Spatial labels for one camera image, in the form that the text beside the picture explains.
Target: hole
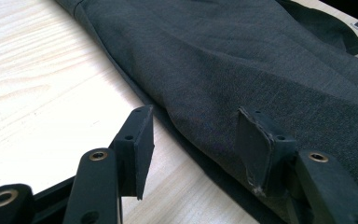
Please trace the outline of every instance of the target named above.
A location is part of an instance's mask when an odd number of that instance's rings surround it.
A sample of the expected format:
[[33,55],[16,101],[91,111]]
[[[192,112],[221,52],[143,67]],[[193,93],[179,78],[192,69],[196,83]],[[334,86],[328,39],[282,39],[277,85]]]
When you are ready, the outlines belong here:
[[316,152],[311,152],[309,155],[310,159],[313,161],[318,161],[318,162],[328,162],[328,158],[325,157],[323,154],[320,153],[316,153]]
[[94,154],[92,154],[92,158],[95,158],[95,159],[100,159],[103,157],[103,152],[96,152]]
[[0,195],[0,203],[10,199],[11,196],[12,196],[11,193],[4,193],[4,194]]
[[94,224],[100,218],[98,212],[88,212],[80,219],[81,224]]
[[11,202],[13,202],[17,196],[19,195],[19,192],[15,189],[7,189],[0,192],[0,207],[5,206]]
[[89,155],[89,159],[92,161],[101,161],[107,157],[107,152],[97,151]]

